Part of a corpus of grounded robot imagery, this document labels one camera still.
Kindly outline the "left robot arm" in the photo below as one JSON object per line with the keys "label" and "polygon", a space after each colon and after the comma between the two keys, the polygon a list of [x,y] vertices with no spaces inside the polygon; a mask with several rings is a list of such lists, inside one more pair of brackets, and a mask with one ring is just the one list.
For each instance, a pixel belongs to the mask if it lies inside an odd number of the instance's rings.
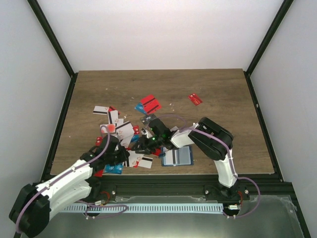
{"label": "left robot arm", "polygon": [[128,150],[119,139],[106,135],[99,146],[92,147],[68,169],[50,180],[39,184],[27,184],[9,213],[18,234],[37,236],[49,221],[67,206],[82,200],[95,201],[101,194],[100,178],[96,173],[105,166],[125,162]]}

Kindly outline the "blue leather card holder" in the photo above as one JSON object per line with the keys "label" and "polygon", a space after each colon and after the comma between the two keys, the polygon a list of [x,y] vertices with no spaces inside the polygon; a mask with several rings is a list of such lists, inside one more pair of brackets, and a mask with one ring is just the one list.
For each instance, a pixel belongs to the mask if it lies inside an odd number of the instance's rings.
{"label": "blue leather card holder", "polygon": [[165,147],[160,150],[159,157],[161,159],[161,165],[163,167],[176,167],[176,166],[191,166],[194,164],[192,146],[185,146],[179,149],[172,149],[175,152],[176,164],[174,166],[167,166],[163,163],[165,151],[168,151]]}

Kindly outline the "white blossom VIP card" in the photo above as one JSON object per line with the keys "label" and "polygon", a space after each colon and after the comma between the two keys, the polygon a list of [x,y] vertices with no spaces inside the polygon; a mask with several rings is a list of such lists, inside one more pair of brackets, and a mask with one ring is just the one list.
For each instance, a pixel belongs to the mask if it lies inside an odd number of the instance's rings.
{"label": "white blossom VIP card", "polygon": [[167,166],[174,166],[176,164],[176,156],[174,150],[165,151],[163,163]]}

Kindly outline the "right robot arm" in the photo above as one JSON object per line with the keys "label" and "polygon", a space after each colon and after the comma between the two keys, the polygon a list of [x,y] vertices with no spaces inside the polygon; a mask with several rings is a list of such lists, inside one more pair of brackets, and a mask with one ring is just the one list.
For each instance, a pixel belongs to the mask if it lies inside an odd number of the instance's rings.
{"label": "right robot arm", "polygon": [[158,148],[180,149],[195,144],[208,158],[214,160],[220,194],[230,200],[238,193],[238,175],[233,165],[233,135],[207,117],[193,126],[171,130],[158,118],[144,129],[144,134],[132,146],[138,154],[151,154]]}

